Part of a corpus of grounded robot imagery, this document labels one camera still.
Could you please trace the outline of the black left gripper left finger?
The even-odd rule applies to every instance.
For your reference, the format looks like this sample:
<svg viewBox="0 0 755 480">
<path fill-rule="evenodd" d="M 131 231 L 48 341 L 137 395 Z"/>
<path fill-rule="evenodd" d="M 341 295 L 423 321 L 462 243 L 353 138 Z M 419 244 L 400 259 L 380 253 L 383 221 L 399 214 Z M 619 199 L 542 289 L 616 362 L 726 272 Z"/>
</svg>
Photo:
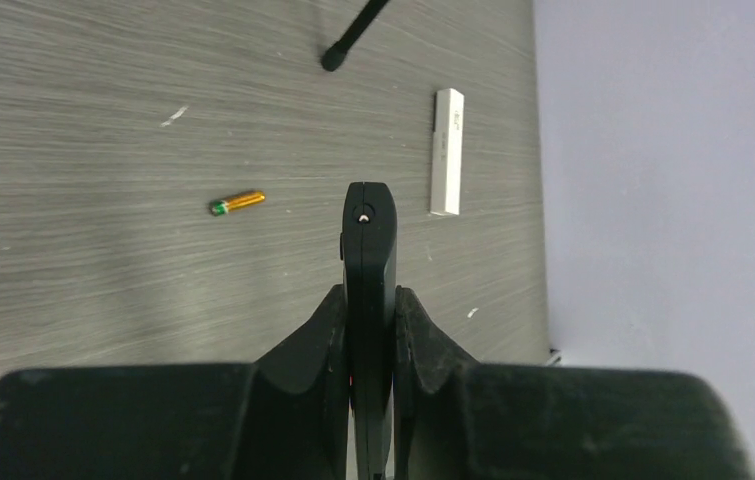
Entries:
<svg viewBox="0 0 755 480">
<path fill-rule="evenodd" d="M 0 378 L 0 479 L 342 479 L 344 294 L 252 363 Z"/>
</svg>

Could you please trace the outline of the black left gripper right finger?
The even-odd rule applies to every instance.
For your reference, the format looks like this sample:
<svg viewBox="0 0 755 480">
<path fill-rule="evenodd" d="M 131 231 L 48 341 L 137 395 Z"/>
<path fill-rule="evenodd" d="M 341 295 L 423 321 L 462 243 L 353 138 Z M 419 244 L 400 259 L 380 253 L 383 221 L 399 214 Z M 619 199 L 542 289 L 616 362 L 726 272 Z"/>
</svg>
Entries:
<svg viewBox="0 0 755 480">
<path fill-rule="evenodd" d="M 754 479 L 726 405 L 682 372 L 483 363 L 396 296 L 399 479 Z"/>
</svg>

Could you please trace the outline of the small black block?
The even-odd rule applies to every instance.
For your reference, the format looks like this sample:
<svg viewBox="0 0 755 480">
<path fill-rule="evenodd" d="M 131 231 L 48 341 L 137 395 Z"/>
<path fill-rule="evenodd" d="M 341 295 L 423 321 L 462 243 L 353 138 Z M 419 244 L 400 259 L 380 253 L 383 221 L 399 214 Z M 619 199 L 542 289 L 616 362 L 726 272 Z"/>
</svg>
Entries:
<svg viewBox="0 0 755 480">
<path fill-rule="evenodd" d="M 353 182 L 344 202 L 341 258 L 345 341 L 357 476 L 384 479 L 391 443 L 397 210 L 388 186 Z"/>
</svg>

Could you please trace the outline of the orange battery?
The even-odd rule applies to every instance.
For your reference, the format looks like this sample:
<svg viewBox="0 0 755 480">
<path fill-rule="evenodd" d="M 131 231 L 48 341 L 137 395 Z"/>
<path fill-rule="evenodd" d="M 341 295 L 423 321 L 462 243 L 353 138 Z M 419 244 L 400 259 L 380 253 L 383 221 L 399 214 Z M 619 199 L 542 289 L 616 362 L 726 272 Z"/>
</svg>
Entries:
<svg viewBox="0 0 755 480">
<path fill-rule="evenodd" d="M 259 190 L 240 192 L 212 201 L 209 204 L 209 213 L 215 217 L 224 216 L 237 210 L 261 204 L 265 200 L 265 193 Z"/>
</svg>

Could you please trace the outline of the white remote control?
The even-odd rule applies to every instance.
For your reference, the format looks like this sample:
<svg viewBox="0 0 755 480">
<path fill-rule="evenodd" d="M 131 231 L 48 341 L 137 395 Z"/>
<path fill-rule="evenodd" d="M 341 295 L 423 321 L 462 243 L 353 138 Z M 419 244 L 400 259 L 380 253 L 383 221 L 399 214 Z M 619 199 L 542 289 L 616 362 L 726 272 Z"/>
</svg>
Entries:
<svg viewBox="0 0 755 480">
<path fill-rule="evenodd" d="M 434 215 L 460 214 L 464 100 L 453 88 L 435 94 L 430 188 Z"/>
</svg>

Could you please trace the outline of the black music stand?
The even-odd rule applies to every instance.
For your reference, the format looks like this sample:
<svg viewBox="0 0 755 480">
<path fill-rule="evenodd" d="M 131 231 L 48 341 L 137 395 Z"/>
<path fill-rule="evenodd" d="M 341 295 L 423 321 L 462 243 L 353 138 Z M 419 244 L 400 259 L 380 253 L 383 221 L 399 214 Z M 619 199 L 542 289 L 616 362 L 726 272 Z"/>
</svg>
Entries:
<svg viewBox="0 0 755 480">
<path fill-rule="evenodd" d="M 326 72 L 334 72 L 344 63 L 349 51 L 372 24 L 389 0 L 369 0 L 341 37 L 322 55 L 320 65 Z"/>
</svg>

